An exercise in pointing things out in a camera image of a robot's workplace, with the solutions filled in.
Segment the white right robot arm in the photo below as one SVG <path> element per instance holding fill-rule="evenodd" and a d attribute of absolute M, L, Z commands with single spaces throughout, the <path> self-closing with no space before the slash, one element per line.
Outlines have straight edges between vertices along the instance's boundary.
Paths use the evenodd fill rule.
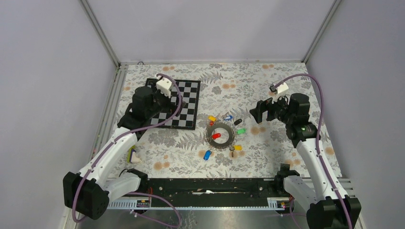
<path fill-rule="evenodd" d="M 319 128 L 309 121 L 309 97 L 295 93 L 289 98 L 268 98 L 257 102 L 249 112 L 259 124 L 263 113 L 267 121 L 285 124 L 286 134 L 302 157 L 314 188 L 304 184 L 299 175 L 283 173 L 274 183 L 275 193 L 290 194 L 306 212 L 311 229 L 352 229 L 361 211 L 358 198 L 351 198 L 327 161 Z"/>

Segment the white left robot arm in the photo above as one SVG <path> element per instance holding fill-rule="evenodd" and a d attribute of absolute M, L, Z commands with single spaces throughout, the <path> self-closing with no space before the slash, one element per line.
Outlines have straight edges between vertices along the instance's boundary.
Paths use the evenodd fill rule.
<path fill-rule="evenodd" d="M 148 191 L 147 181 L 130 172 L 114 181 L 107 178 L 115 164 L 146 130 L 164 125 L 181 110 L 182 94 L 179 87 L 142 86 L 135 90 L 111 138 L 82 169 L 68 172 L 63 177 L 64 204 L 71 209 L 75 223 L 84 219 L 99 219 L 112 201 L 133 192 L 143 196 Z"/>

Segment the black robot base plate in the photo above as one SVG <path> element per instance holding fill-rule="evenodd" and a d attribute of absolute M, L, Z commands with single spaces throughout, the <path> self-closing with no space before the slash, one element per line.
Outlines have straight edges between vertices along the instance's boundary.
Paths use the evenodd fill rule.
<path fill-rule="evenodd" d="M 287 204 L 292 195 L 272 178 L 149 178 L 126 197 L 149 200 L 205 198 L 271 198 Z"/>

